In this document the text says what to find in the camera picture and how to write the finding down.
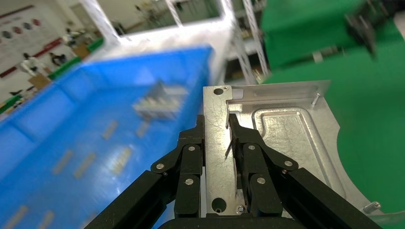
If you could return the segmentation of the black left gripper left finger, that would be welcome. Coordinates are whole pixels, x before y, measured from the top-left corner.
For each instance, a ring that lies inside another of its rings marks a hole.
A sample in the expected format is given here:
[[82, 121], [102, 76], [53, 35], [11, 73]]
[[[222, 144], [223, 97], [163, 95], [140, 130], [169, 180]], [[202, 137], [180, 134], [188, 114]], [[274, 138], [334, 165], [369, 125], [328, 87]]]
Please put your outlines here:
[[180, 219], [201, 216], [204, 116], [181, 131], [177, 146], [154, 162], [87, 226], [88, 229], [152, 229], [171, 202], [174, 218], [160, 225], [175, 229]]

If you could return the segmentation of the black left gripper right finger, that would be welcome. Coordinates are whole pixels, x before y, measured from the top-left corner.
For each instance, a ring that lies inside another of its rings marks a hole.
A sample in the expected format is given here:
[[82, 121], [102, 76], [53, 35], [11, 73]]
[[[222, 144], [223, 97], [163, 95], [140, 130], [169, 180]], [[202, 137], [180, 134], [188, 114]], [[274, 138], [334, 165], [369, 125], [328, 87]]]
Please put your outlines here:
[[270, 229], [376, 229], [361, 213], [292, 158], [268, 147], [257, 130], [229, 115], [231, 148], [250, 225]]

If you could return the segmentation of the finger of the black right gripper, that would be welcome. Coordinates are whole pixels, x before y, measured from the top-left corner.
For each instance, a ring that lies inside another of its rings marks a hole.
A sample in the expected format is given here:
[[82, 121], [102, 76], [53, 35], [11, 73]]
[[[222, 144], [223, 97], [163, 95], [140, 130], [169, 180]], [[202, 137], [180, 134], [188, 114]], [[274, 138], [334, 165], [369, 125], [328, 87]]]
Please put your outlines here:
[[364, 46], [375, 58], [375, 31], [371, 23], [362, 15], [346, 15], [346, 31], [359, 45]]

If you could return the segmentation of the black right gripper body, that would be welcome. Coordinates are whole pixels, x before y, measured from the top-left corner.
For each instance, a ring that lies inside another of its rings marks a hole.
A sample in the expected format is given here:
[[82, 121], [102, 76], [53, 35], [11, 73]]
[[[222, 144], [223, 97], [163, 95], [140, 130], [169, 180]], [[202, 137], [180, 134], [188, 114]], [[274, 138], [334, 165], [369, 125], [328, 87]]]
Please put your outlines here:
[[397, 11], [396, 0], [368, 0], [371, 13], [368, 19], [370, 22], [382, 22], [392, 18]]

